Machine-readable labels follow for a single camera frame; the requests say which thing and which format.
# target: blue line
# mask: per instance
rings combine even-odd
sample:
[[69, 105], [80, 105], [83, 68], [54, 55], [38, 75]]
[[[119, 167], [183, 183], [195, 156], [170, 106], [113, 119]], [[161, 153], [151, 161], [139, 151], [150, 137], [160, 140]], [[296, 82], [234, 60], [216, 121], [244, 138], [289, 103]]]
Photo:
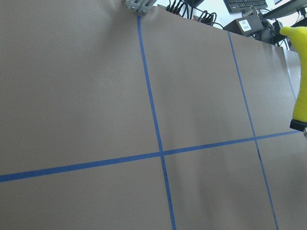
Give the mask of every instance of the blue line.
[[287, 75], [288, 75], [288, 79], [289, 79], [289, 82], [290, 82], [291, 90], [292, 90], [292, 93], [293, 93], [293, 96], [294, 96], [294, 100], [296, 101], [296, 96], [295, 96], [293, 85], [292, 85], [292, 82], [291, 82], [291, 79], [290, 79], [290, 73], [289, 73], [288, 65], [287, 65], [287, 62], [286, 62], [285, 55], [284, 55], [284, 50], [283, 50], [283, 57], [284, 57], [284, 62], [286, 64], [286, 68], [287, 68]]
[[156, 115], [155, 107], [154, 107], [154, 97], [153, 97], [153, 93], [152, 93], [152, 88], [150, 86], [149, 73], [148, 73], [144, 44], [143, 44], [143, 38], [142, 38], [141, 16], [140, 15], [138, 16], [138, 34], [139, 34], [139, 42], [140, 42], [144, 72], [145, 72], [145, 77], [146, 77], [149, 101], [150, 101], [150, 106], [151, 106], [151, 109], [152, 109], [152, 114], [153, 114], [153, 119], [154, 119], [153, 122], [154, 122], [155, 133], [157, 135], [159, 151], [162, 152], [163, 148], [162, 148], [161, 136], [160, 136], [160, 131], [159, 131], [157, 115]]
[[175, 214], [174, 214], [174, 210], [173, 210], [173, 202], [172, 202], [171, 191], [170, 191], [169, 182], [168, 182], [168, 176], [167, 176], [164, 156], [161, 156], [161, 163], [162, 163], [162, 169], [163, 169], [163, 175], [164, 175], [164, 183], [165, 183], [165, 187], [166, 187], [168, 208], [169, 208], [169, 213], [170, 213], [170, 216], [171, 216], [172, 228], [173, 228], [173, 230], [176, 230]]
[[289, 131], [289, 132], [284, 132], [284, 133], [276, 133], [276, 134], [269, 134], [269, 135], [265, 135], [265, 136], [259, 136], [259, 137], [256, 137], [256, 138], [257, 138], [257, 140], [262, 140], [262, 139], [291, 135], [291, 134], [295, 134], [295, 133], [301, 133], [301, 132], [295, 130], [295, 131]]
[[55, 167], [55, 168], [34, 170], [34, 171], [29, 171], [29, 172], [18, 172], [18, 173], [13, 173], [13, 174], [0, 175], [0, 182], [14, 181], [14, 180], [20, 180], [20, 179], [26, 179], [26, 178], [50, 175], [50, 174], [56, 174], [56, 173], [64, 173], [64, 172], [81, 170], [81, 169], [89, 169], [89, 168], [111, 165], [111, 164], [119, 164], [119, 163], [124, 163], [124, 162], [129, 162], [129, 161], [139, 161], [139, 160], [160, 157], [160, 156], [161, 156], [161, 153], [154, 152], [154, 153], [147, 153], [147, 154], [131, 156], [131, 157], [122, 157], [122, 158], [115, 158], [115, 159], [110, 159], [110, 160], [73, 164], [73, 165], [67, 165], [67, 166], [61, 166], [61, 167]]
[[264, 178], [264, 181], [265, 181], [265, 185], [266, 185], [266, 188], [267, 188], [267, 192], [268, 192], [268, 196], [269, 196], [269, 200], [270, 200], [270, 204], [271, 204], [271, 208], [272, 208], [272, 212], [273, 212], [273, 216], [274, 216], [274, 221], [275, 221], [276, 229], [279, 230], [278, 221], [277, 221], [277, 217], [276, 217], [276, 213], [275, 213], [275, 208], [274, 208], [274, 203], [273, 203], [273, 199], [272, 199], [270, 188], [269, 188], [268, 179], [267, 179], [267, 176], [266, 176], [266, 173], [265, 173], [265, 169], [264, 169], [264, 166], [263, 166], [263, 162], [262, 162], [262, 158], [261, 158], [261, 155], [260, 155], [259, 146], [258, 146], [258, 142], [257, 142], [257, 138], [256, 138], [256, 133], [255, 133], [254, 125], [253, 125], [253, 122], [252, 122], [252, 119], [251, 119], [251, 115], [250, 115], [250, 112], [249, 112], [248, 103], [247, 103], [247, 100], [246, 100], [246, 95], [245, 95], [245, 91], [244, 91], [244, 87], [243, 87], [243, 83], [242, 83], [242, 79], [241, 79], [241, 74], [240, 74], [238, 63], [237, 63], [237, 58], [236, 58], [236, 53], [235, 53], [235, 49], [234, 49], [234, 44], [233, 44], [233, 41], [232, 41], [232, 38], [231, 38], [231, 35], [230, 35], [229, 32], [228, 32], [228, 36], [229, 36], [229, 41], [230, 41], [230, 46], [231, 46], [231, 49], [232, 49], [232, 53], [233, 53], [233, 56], [234, 56], [234, 61], [235, 61], [236, 70], [237, 70], [239, 81], [240, 81], [240, 85], [241, 85], [241, 90], [242, 90], [242, 94], [243, 94], [246, 110], [247, 110], [247, 113], [248, 113], [248, 118], [249, 118], [250, 126], [251, 126], [251, 129], [252, 129], [252, 132], [253, 132], [253, 136], [254, 136], [254, 141], [255, 141], [255, 145], [256, 145], [256, 149], [257, 149], [257, 153], [258, 153], [258, 157], [259, 157], [259, 161], [260, 161], [260, 165], [261, 165], [261, 169], [262, 169], [263, 178]]
[[187, 148], [182, 148], [182, 149], [167, 150], [167, 151], [164, 151], [164, 155], [172, 155], [172, 154], [177, 154], [177, 153], [182, 153], [182, 152], [191, 152], [195, 150], [210, 149], [214, 147], [220, 147], [224, 145], [233, 145], [233, 144], [238, 144], [238, 143], [243, 143], [243, 142], [248, 142], [248, 141], [253, 141], [253, 140], [254, 138], [245, 138], [245, 139], [224, 141], [224, 142], [218, 142], [218, 143], [207, 144], [207, 145], [187, 147]]
[[162, 154], [161, 155], [161, 163], [162, 163], [164, 183], [165, 183], [165, 189], [166, 189], [167, 200], [168, 200], [169, 214], [170, 214], [170, 217], [171, 217], [172, 228], [173, 228], [173, 230], [176, 230], [175, 215], [174, 215], [174, 211], [173, 211], [173, 203], [172, 203], [172, 199], [171, 199], [171, 192], [170, 192], [170, 187], [169, 187], [169, 183], [168, 183], [165, 159], [164, 159], [164, 155], [163, 155], [163, 146], [162, 146], [162, 141], [161, 141], [161, 136], [160, 136], [158, 119], [157, 119], [157, 115], [156, 115], [155, 107], [154, 107], [154, 97], [153, 97], [153, 93], [152, 93], [152, 88], [150, 86], [150, 79], [149, 79], [149, 73], [148, 73], [147, 62], [146, 62], [146, 55], [145, 55], [145, 50], [144, 50], [143, 38], [142, 38], [142, 27], [141, 27], [141, 16], [140, 15], [138, 16], [138, 35], [139, 35], [140, 49], [141, 49], [144, 72], [145, 72], [145, 77], [146, 77], [149, 101], [150, 101], [150, 106], [151, 106], [151, 109], [152, 109], [152, 114], [153, 114], [153, 119], [154, 119], [153, 122], [154, 122], [154, 127], [155, 127], [155, 133], [157, 135], [159, 151]]

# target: metal bracket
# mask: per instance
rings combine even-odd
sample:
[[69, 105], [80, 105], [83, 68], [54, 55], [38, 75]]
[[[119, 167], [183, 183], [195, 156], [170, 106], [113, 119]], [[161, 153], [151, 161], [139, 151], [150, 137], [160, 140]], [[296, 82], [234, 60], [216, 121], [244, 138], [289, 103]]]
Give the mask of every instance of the metal bracket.
[[126, 7], [132, 11], [147, 14], [156, 0], [126, 0]]

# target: keyboard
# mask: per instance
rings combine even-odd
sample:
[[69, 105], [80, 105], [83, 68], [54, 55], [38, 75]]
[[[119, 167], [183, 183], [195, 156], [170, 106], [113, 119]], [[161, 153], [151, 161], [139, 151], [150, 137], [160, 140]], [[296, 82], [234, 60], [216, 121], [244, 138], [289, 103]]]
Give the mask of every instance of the keyboard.
[[250, 9], [251, 6], [256, 7], [256, 9], [268, 7], [265, 0], [224, 0], [224, 2], [230, 13], [242, 12]]

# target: white label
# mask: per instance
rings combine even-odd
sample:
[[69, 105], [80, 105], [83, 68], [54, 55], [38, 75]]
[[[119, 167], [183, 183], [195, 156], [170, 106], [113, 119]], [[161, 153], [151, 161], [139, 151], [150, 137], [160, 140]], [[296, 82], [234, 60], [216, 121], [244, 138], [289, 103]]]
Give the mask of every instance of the white label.
[[242, 28], [242, 30], [243, 30], [244, 32], [251, 30], [251, 27], [250, 27], [250, 25], [248, 24], [248, 21], [247, 21], [247, 20], [239, 21], [239, 23], [240, 23], [240, 26], [241, 26], [241, 28]]

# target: yellow object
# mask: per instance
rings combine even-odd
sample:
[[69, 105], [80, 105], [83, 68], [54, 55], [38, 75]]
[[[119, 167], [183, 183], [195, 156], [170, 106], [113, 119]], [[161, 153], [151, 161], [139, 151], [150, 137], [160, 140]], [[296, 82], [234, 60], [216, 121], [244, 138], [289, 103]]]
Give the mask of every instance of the yellow object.
[[307, 122], [307, 27], [284, 27], [280, 34], [290, 38], [301, 60], [301, 83], [293, 110], [293, 119]]

